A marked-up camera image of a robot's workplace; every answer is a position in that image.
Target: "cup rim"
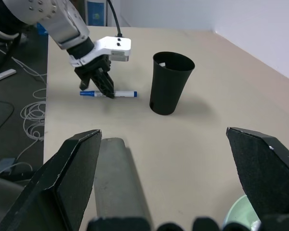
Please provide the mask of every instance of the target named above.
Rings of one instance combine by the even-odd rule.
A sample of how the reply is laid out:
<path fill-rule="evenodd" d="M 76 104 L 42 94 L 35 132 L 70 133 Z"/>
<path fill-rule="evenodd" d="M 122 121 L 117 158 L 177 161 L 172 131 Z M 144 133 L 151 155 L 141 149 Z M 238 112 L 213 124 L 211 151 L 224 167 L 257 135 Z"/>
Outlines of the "cup rim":
<path fill-rule="evenodd" d="M 163 69 L 167 69 L 167 70 L 171 70 L 171 71 L 175 71 L 175 72 L 190 72 L 190 71 L 193 71 L 196 68 L 196 65 L 195 65 L 193 60 L 191 60 L 190 58 L 188 58 L 187 56 L 185 56 L 183 54 L 180 54 L 180 53 L 177 53 L 177 52 L 172 52 L 172 51 L 161 51 L 161 52 L 158 52 L 158 53 L 154 54 L 153 55 L 153 61 L 154 61 L 154 63 L 156 63 L 158 65 L 159 65 L 159 63 L 156 61 L 156 56 L 160 55 L 160 54 L 175 54 L 175 55 L 179 55 L 182 58 L 187 59 L 192 65 L 192 68 L 189 68 L 189 70 L 185 70 L 185 71 L 167 69 L 166 67 L 161 66 Z"/>

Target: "blue box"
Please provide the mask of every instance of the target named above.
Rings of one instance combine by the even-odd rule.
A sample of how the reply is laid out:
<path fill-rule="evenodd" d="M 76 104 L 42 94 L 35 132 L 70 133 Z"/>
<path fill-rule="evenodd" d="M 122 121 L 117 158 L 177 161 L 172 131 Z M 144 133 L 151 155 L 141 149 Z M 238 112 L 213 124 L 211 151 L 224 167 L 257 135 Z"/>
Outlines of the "blue box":
<path fill-rule="evenodd" d="M 106 15 L 105 15 L 106 4 L 102 2 L 87 2 L 87 15 L 89 26 L 105 26 Z"/>
<path fill-rule="evenodd" d="M 38 29 L 39 35 L 47 35 L 48 34 L 48 32 L 45 30 L 45 28 L 39 23 L 37 23 L 37 29 Z"/>

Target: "blue marker cap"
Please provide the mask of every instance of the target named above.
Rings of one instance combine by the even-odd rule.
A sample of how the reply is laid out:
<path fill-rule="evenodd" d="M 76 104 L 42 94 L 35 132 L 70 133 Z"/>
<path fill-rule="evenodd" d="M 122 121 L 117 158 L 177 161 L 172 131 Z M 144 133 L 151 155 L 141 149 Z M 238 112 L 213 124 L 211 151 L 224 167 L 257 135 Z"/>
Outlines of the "blue marker cap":
<path fill-rule="evenodd" d="M 92 96 L 92 97 L 94 97 L 94 91 L 92 90 L 92 91 L 81 91 L 80 92 L 80 95 L 82 95 L 82 96 Z"/>

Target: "white wall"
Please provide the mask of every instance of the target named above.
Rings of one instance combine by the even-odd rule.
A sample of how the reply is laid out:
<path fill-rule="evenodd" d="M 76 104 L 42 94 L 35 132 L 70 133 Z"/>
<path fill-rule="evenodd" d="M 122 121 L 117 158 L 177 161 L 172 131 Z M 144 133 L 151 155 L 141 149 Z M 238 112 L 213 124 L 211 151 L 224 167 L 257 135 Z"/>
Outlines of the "white wall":
<path fill-rule="evenodd" d="M 121 0 L 121 16 L 135 27 L 212 28 L 216 0 Z"/>
<path fill-rule="evenodd" d="M 126 22 L 121 17 L 121 0 L 112 0 L 112 4 L 115 8 L 120 27 L 130 26 L 130 25 L 126 24 Z M 108 26 L 116 26 L 115 18 L 113 16 L 112 11 L 111 11 L 109 6 L 107 8 L 107 13 L 108 13 L 108 15 L 107 15 L 108 16 L 108 18 L 107 18 Z"/>
<path fill-rule="evenodd" d="M 289 78 L 289 0 L 222 0 L 215 31 Z"/>
<path fill-rule="evenodd" d="M 289 77 L 289 0 L 121 0 L 130 26 L 214 30 Z"/>

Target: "green bowl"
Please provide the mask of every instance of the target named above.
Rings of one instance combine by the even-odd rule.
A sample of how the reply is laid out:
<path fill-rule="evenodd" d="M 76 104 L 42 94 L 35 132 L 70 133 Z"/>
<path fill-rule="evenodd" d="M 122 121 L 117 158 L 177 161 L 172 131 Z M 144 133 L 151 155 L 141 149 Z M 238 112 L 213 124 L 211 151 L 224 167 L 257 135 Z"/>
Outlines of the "green bowl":
<path fill-rule="evenodd" d="M 259 221 L 259 218 L 247 196 L 244 195 L 233 204 L 223 222 L 223 226 L 225 227 L 229 223 L 236 222 L 252 230 L 252 226 L 257 221 Z"/>

